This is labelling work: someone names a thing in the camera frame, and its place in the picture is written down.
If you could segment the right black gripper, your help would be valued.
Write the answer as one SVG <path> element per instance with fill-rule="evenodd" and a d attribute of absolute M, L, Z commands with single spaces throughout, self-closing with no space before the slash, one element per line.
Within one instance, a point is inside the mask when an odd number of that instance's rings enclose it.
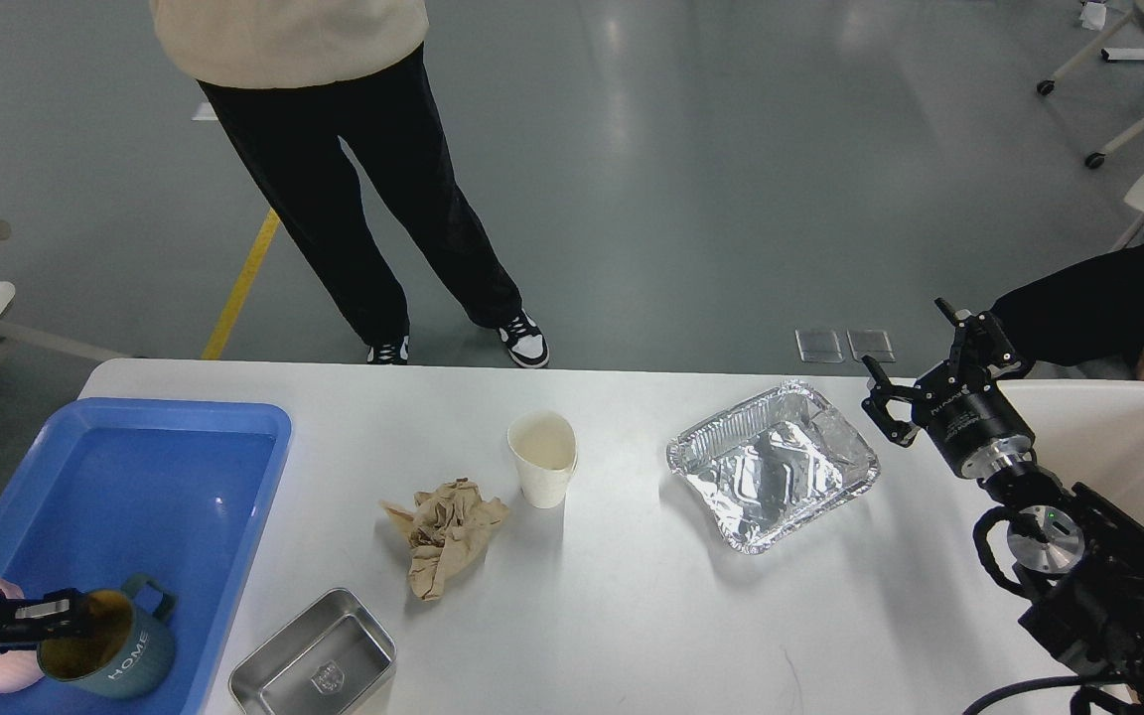
<path fill-rule="evenodd" d="M 934 370 L 934 386 L 967 389 L 919 410 L 922 429 L 950 470 L 966 480 L 990 479 L 1004 468 L 1031 462 L 1034 431 L 1003 394 L 991 389 L 995 381 L 1022 372 L 1020 353 L 1004 335 L 1002 323 L 990 311 L 958 311 L 943 297 L 935 297 L 934 304 L 954 329 L 948 357 Z M 921 426 L 914 418 L 893 418 L 889 406 L 900 402 L 916 407 L 927 402 L 925 392 L 920 386 L 893 383 L 872 355 L 863 355 L 861 363 L 869 372 L 869 394 L 861 402 L 863 411 L 885 439 L 909 447 Z"/>

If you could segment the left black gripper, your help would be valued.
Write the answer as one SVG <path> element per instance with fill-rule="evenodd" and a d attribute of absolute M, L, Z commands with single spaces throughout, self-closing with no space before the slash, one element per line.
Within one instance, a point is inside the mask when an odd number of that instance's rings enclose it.
<path fill-rule="evenodd" d="M 92 623 L 84 619 L 86 594 L 76 588 L 59 589 L 38 599 L 8 599 L 6 621 L 0 628 L 0 650 L 37 650 L 55 639 L 90 637 Z"/>

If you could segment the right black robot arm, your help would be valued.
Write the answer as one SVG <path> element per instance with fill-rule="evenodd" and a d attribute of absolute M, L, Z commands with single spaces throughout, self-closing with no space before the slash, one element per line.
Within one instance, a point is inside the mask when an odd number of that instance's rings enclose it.
<path fill-rule="evenodd" d="M 947 357 L 909 386 L 863 357 L 863 411 L 900 447 L 925 432 L 951 472 L 990 494 L 994 506 L 972 529 L 982 570 L 1028 602 L 1020 628 L 1068 669 L 994 689 L 968 712 L 1071 688 L 1072 714 L 1144 714 L 1144 525 L 1036 461 L 1034 430 L 998 386 L 1023 367 L 998 317 L 935 305 L 954 329 Z"/>

